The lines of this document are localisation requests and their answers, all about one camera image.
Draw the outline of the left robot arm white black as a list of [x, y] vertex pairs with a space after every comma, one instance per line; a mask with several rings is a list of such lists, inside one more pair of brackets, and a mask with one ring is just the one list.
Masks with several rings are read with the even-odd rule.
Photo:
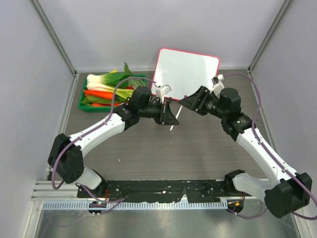
[[136, 125], [141, 118], [154, 119], [159, 125], [179, 125], [170, 109], [171, 99], [165, 99], [170, 91], [168, 85], [161, 86], [156, 90], [156, 98], [152, 98], [150, 88], [139, 86], [128, 102], [112, 109], [98, 123], [71, 136], [59, 134], [48, 157], [48, 164], [53, 169], [52, 181], [55, 180], [55, 175], [59, 175], [62, 182], [77, 183], [90, 196], [104, 196], [106, 180], [96, 171], [84, 166], [84, 157], [110, 137]]

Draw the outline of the pink framed whiteboard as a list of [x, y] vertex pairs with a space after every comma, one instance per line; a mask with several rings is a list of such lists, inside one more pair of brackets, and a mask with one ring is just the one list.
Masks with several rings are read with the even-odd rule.
[[174, 100], [192, 95], [200, 86], [211, 90], [219, 65], [220, 59], [216, 56], [162, 48], [153, 77], [155, 83], [151, 86], [152, 94], [157, 96], [157, 87], [163, 85], [170, 86], [171, 91], [165, 96]]

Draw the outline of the white marker pen pink cap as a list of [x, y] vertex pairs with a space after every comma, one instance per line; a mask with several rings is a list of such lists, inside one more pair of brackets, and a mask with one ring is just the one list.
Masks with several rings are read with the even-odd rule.
[[[182, 108], [183, 108], [183, 105], [181, 105], [181, 106], [179, 107], [179, 110], [178, 110], [178, 112], [177, 112], [177, 114], [176, 114], [176, 116], [175, 116], [176, 119], [178, 119], [178, 117], [179, 117], [179, 115], [180, 115], [180, 113], [181, 113], [181, 111], [182, 111]], [[172, 126], [170, 127], [169, 132], [171, 132], [171, 131], [173, 130], [173, 128], [174, 128], [174, 125], [172, 125]]]

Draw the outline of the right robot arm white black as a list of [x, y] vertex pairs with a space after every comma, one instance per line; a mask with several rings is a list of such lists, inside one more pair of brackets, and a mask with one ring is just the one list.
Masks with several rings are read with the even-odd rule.
[[247, 193], [263, 201], [277, 218], [307, 206], [311, 198], [312, 179], [299, 174], [270, 147], [255, 123], [241, 111], [241, 98], [233, 88], [224, 88], [220, 95], [206, 87], [179, 101], [183, 107], [204, 116], [221, 120], [223, 130], [256, 161], [266, 179], [250, 176], [243, 170], [225, 176], [224, 191], [230, 196]]

